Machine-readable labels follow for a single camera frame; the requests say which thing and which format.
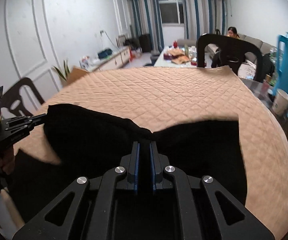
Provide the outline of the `seated person yellow shirt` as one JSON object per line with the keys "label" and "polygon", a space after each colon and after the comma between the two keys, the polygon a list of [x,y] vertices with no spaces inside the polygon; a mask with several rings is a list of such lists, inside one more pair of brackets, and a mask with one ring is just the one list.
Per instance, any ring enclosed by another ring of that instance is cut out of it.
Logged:
{"label": "seated person yellow shirt", "polygon": [[240,39],[238,33],[237,33],[237,29],[235,27],[229,27],[228,28],[228,33],[227,33],[228,37],[232,37],[232,38],[237,38]]}

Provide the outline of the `green potted plant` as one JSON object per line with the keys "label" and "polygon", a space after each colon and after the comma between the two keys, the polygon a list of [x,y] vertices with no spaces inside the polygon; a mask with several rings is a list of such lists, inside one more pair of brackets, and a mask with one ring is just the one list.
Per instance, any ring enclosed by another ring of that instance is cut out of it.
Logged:
{"label": "green potted plant", "polygon": [[67,81],[69,74],[70,74],[70,69],[68,66],[68,60],[64,60],[63,61],[63,68],[60,67],[56,67],[53,66],[53,69],[57,72],[57,74],[59,75],[59,77],[63,80],[63,81]]}

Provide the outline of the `white low cabinet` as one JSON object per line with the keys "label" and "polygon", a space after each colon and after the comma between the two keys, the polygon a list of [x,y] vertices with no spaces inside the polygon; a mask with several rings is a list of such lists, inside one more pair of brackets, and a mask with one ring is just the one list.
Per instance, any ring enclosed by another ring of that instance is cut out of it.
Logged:
{"label": "white low cabinet", "polygon": [[121,47],[113,50],[113,53],[105,59],[82,59],[79,61],[80,67],[88,72],[114,70],[124,67],[131,58],[130,46]]}

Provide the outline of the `white coffee table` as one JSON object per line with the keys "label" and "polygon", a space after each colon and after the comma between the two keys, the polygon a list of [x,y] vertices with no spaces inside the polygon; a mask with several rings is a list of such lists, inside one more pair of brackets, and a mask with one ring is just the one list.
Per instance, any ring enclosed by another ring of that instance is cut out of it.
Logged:
{"label": "white coffee table", "polygon": [[192,60],[189,56],[186,56],[184,48],[165,47],[153,66],[170,68],[196,68],[197,59],[194,58]]}

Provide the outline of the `window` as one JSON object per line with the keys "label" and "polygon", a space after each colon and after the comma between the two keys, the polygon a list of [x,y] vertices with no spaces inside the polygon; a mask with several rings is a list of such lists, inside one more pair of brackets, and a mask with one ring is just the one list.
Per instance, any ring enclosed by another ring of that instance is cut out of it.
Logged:
{"label": "window", "polygon": [[182,0],[159,0],[163,24],[183,24],[184,10]]}

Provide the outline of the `dark blue bag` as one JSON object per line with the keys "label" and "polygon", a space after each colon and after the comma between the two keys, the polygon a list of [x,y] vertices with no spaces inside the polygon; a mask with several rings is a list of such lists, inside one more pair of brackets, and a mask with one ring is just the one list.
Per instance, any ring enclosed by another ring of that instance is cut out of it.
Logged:
{"label": "dark blue bag", "polygon": [[106,48],[106,49],[98,52],[98,58],[99,58],[100,60],[106,59],[106,58],[109,57],[112,53],[113,53],[113,51],[112,51],[110,48]]}

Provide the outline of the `striped curtain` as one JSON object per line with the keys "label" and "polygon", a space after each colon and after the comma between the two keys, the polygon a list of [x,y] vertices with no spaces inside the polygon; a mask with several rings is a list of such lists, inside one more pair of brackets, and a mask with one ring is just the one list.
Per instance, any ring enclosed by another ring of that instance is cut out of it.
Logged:
{"label": "striped curtain", "polygon": [[148,34],[154,51],[164,48],[159,0],[127,0],[130,21],[137,37]]}
{"label": "striped curtain", "polygon": [[198,40],[203,34],[226,33],[225,0],[182,0],[184,38]]}

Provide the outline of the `striped curtain left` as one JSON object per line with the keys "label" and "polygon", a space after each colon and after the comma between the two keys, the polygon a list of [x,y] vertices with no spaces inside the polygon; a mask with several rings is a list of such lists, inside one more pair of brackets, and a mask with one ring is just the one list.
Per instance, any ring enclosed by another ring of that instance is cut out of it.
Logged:
{"label": "striped curtain left", "polygon": [[130,21],[137,37],[148,34],[154,51],[164,48],[159,0],[127,0]]}

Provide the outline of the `white paper cup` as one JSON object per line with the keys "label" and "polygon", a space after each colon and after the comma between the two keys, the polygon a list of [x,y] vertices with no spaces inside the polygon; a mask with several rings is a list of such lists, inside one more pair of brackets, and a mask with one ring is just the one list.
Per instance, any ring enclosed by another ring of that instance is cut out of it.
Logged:
{"label": "white paper cup", "polygon": [[276,115],[282,116],[287,109],[288,109],[288,94],[282,89],[277,89],[275,100],[272,106],[272,111]]}

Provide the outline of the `dark wooden chair far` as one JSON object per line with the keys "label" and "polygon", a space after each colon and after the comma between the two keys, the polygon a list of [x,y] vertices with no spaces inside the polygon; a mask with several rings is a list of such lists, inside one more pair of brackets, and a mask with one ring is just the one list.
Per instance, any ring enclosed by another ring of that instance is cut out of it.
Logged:
{"label": "dark wooden chair far", "polygon": [[244,62],[246,53],[252,53],[257,58],[257,65],[254,81],[262,81],[263,57],[260,49],[252,43],[237,38],[203,34],[196,42],[197,47],[197,67],[205,68],[205,47],[214,44],[220,49],[220,61],[224,66],[229,66],[237,75],[241,64]]}

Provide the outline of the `striped curtain right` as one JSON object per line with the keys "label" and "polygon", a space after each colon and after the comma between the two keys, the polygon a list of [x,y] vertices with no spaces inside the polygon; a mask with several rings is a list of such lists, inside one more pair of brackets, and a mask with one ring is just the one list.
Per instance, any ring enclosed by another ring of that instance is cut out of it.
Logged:
{"label": "striped curtain right", "polygon": [[226,33],[225,0],[182,0],[184,38],[198,40],[203,34]]}

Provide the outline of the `black pants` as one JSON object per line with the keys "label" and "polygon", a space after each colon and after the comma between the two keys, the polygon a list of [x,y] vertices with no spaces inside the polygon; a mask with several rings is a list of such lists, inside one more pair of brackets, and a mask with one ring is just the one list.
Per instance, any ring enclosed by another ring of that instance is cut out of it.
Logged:
{"label": "black pants", "polygon": [[247,179],[237,120],[157,132],[72,105],[2,121],[0,146],[42,125],[59,164],[20,152],[6,178],[15,239],[237,239]]}

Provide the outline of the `dark wooden chair left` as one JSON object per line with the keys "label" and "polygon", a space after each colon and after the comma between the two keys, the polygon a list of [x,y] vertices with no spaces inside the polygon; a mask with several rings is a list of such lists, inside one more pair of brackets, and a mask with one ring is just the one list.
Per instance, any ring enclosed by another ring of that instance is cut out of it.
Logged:
{"label": "dark wooden chair left", "polygon": [[6,108],[15,116],[33,116],[33,114],[28,111],[23,104],[20,89],[24,86],[28,86],[32,90],[34,96],[41,105],[45,103],[45,100],[42,98],[41,94],[33,84],[33,81],[28,77],[24,77],[17,81],[17,83],[15,83],[3,94],[0,107]]}

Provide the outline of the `dark wooden chair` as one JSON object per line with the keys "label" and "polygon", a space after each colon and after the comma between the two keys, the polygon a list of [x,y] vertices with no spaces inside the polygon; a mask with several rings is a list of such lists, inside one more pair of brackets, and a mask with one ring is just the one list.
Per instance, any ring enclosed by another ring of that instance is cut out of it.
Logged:
{"label": "dark wooden chair", "polygon": [[262,81],[263,57],[260,49],[252,43],[237,38],[203,34],[196,42],[197,47],[197,67],[205,68],[205,47],[214,44],[220,49],[220,61],[224,66],[229,66],[237,75],[241,64],[244,62],[246,53],[252,53],[257,58],[257,65],[254,81]]}
{"label": "dark wooden chair", "polygon": [[32,90],[34,96],[41,105],[45,103],[45,100],[42,98],[41,94],[33,84],[33,81],[28,77],[24,77],[17,81],[17,83],[15,83],[3,94],[0,107],[6,108],[15,116],[33,116],[33,114],[28,111],[23,104],[20,89],[24,86],[28,86]]}

